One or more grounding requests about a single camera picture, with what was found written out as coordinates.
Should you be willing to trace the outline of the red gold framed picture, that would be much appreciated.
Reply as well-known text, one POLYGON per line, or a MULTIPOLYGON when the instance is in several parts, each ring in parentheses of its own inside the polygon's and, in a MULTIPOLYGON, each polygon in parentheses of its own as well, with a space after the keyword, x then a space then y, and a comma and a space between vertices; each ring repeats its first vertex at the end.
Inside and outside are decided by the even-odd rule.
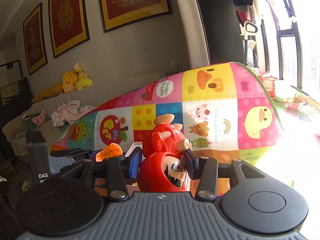
POLYGON ((169 0, 99 0, 104 31, 171 13, 169 0))

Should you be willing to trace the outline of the left red framed picture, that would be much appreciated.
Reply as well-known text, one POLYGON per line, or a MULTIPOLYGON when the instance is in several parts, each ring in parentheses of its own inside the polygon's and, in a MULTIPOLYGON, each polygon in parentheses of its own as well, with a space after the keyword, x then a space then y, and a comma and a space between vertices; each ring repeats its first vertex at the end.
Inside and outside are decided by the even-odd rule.
POLYGON ((43 31, 42 3, 23 22, 24 51, 29 75, 48 63, 43 31))

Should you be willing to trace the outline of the yellow green plush toy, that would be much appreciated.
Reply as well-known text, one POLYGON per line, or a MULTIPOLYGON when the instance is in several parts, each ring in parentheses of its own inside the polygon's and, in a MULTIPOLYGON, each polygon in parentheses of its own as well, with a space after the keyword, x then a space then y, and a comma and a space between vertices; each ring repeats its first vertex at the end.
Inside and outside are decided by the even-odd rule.
POLYGON ((81 91, 84 88, 93 85, 93 81, 88 78, 88 75, 82 70, 80 64, 76 63, 73 66, 73 73, 78 78, 78 81, 75 84, 76 90, 81 91))

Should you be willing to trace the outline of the middle red framed calligraphy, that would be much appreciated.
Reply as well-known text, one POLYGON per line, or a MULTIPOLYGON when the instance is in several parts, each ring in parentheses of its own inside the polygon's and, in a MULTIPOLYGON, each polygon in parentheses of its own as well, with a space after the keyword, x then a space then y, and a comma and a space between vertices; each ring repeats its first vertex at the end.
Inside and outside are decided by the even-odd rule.
POLYGON ((90 40, 85 0, 48 0, 53 57, 90 40))

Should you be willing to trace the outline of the wall power socket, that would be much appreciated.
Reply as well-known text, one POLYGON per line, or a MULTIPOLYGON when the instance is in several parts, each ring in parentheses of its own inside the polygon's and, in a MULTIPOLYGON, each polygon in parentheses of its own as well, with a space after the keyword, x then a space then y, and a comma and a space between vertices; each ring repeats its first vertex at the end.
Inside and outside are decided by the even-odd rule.
POLYGON ((181 62, 180 61, 172 61, 171 67, 173 70, 181 70, 181 62))

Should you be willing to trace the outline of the pink white crumpled cloth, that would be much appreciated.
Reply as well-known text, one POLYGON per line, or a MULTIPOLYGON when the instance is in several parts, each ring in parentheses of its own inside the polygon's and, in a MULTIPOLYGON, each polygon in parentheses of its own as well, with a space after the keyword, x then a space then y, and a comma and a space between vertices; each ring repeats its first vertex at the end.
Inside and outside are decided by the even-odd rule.
POLYGON ((80 100, 71 100, 68 103, 61 105, 52 113, 51 120, 53 127, 58 129, 64 126, 65 123, 72 125, 82 116, 94 109, 95 107, 91 105, 81 106, 80 100))

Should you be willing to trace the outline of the colourful cartoon play mat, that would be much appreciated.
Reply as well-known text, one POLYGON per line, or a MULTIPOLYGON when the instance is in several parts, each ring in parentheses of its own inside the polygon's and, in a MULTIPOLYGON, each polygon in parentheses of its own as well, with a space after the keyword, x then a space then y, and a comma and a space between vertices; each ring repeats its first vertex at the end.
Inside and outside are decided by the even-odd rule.
POLYGON ((173 123, 198 157, 220 163, 242 159, 251 165, 276 144, 281 123, 272 98, 249 68, 236 62, 189 70, 111 99, 73 124, 50 150, 123 151, 141 143, 154 120, 173 114, 173 123))

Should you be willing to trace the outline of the yellow tiger duck plush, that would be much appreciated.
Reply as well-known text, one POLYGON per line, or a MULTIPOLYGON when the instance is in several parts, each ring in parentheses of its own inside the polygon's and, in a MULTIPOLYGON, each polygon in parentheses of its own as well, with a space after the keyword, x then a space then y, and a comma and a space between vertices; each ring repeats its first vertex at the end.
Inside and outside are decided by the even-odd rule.
POLYGON ((75 90, 75 85, 78 82, 78 76, 72 70, 65 72, 62 77, 62 82, 52 87, 44 89, 36 94, 32 103, 40 102, 48 98, 60 95, 61 93, 70 93, 75 90))

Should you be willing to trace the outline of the red apple doll figure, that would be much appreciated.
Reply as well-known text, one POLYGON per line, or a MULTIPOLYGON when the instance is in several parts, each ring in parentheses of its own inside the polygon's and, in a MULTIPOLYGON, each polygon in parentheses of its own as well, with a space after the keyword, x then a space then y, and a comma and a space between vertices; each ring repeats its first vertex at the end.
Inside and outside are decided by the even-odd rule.
POLYGON ((190 141, 181 132, 183 125, 174 124, 173 114, 155 118, 155 127, 142 141, 141 162, 136 176, 141 192, 185 192, 187 170, 182 161, 190 141))

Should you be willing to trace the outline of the orange plastic shell half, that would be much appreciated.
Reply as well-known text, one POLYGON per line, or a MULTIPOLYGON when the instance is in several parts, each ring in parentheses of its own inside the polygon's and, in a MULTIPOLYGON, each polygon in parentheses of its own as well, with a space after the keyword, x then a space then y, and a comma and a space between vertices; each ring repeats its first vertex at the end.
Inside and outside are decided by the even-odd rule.
POLYGON ((105 159, 117 157, 122 154, 123 151, 121 147, 116 143, 111 143, 95 155, 95 161, 101 162, 105 159))

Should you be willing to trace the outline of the grey sofa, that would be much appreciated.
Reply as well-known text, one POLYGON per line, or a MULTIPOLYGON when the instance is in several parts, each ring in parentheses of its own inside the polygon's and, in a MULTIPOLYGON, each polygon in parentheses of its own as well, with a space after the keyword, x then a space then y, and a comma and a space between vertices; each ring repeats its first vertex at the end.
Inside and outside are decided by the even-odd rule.
POLYGON ((13 150, 18 160, 29 164, 26 135, 28 131, 41 131, 47 146, 51 146, 70 125, 65 123, 61 128, 55 129, 52 124, 52 113, 61 105, 71 100, 80 100, 81 106, 91 105, 97 107, 101 99, 95 93, 95 86, 89 86, 81 91, 61 93, 58 96, 33 103, 32 106, 9 121, 2 128, 5 142, 13 150))

